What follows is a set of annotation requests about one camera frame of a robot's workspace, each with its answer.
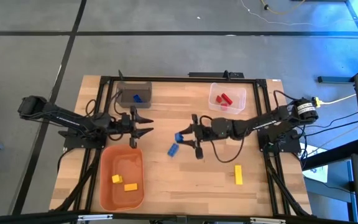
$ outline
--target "wooden tabletop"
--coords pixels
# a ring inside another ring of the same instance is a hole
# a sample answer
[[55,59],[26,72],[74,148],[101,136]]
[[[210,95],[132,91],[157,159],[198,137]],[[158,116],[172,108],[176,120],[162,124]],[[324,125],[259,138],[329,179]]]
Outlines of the wooden tabletop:
[[[84,76],[75,112],[85,114],[85,106],[95,99],[100,76]],[[144,214],[187,214],[187,215],[236,215],[236,216],[271,216],[272,209],[267,184],[267,175],[263,155],[259,151],[256,132],[247,136],[239,157],[228,164],[222,164],[215,158],[210,142],[202,143],[204,159],[197,160],[191,147],[181,145],[176,156],[171,158],[167,151],[174,143],[174,134],[188,127],[191,114],[199,117],[208,115],[212,118],[250,119],[257,116],[255,97],[251,84],[219,83],[224,86],[241,86],[246,89],[246,108],[240,114],[227,114],[211,111],[208,108],[210,83],[170,83],[153,82],[152,106],[138,109],[141,116],[154,120],[151,124],[139,125],[139,128],[154,127],[137,141],[138,148],[144,155],[145,197],[142,205],[127,213]],[[283,90],[280,80],[267,80],[271,107],[275,108],[273,90]],[[261,105],[263,94],[260,90]],[[278,97],[281,105],[285,99]],[[116,116],[113,108],[110,114]],[[108,140],[107,146],[128,144],[129,137],[118,142]],[[230,159],[239,150],[240,141],[231,139],[216,141],[216,150],[221,159]],[[84,149],[74,149],[68,153],[60,165],[50,208],[58,207],[78,183]],[[285,183],[297,202],[311,213],[301,166],[297,158],[289,153],[281,153]],[[234,165],[242,166],[243,185],[234,183]],[[99,174],[96,179],[91,211],[106,212],[99,204]],[[280,191],[277,186],[277,203],[283,213]],[[88,186],[85,186],[81,208],[85,206]]]

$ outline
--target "concrete floor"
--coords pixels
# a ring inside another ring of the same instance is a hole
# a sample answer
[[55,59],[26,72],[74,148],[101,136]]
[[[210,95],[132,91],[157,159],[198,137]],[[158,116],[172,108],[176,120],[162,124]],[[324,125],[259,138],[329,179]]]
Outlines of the concrete floor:
[[[351,18],[343,2],[307,2],[285,16],[264,11],[259,1],[244,3],[270,21],[324,25]],[[294,4],[297,2],[272,2],[271,7],[284,11]],[[0,0],[0,30],[71,30],[79,5],[80,0]],[[248,14],[240,0],[94,0],[86,5],[80,30],[357,31],[357,27],[353,22],[322,28],[268,24]],[[19,119],[17,108],[24,96],[49,96],[67,40],[68,37],[0,37],[0,142],[6,147],[0,151],[0,215],[10,211],[39,126]],[[188,72],[227,69],[243,72],[247,78],[282,79],[290,96],[318,96],[331,101],[353,94],[352,85],[318,84],[316,77],[356,74],[358,37],[77,37],[57,104],[73,110],[83,75],[117,75],[118,69],[125,75],[182,77]],[[316,124],[328,124],[356,111],[355,98],[323,107]],[[354,120],[357,116],[338,124]],[[311,136],[308,143],[319,146],[346,129]],[[48,210],[63,146],[57,130],[48,128],[24,213]],[[311,128],[307,133],[316,130]],[[326,148],[357,138],[358,130]],[[318,203],[312,208],[321,206]]]

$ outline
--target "orange bowl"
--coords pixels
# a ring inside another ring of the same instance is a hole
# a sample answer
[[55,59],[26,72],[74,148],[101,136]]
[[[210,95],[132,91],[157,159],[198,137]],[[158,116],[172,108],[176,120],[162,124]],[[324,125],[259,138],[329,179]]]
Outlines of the orange bowl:
[[[122,183],[114,184],[113,175],[121,175]],[[137,190],[124,191],[124,184],[137,184]],[[143,154],[128,145],[107,147],[100,164],[100,206],[109,212],[134,209],[144,199]]]

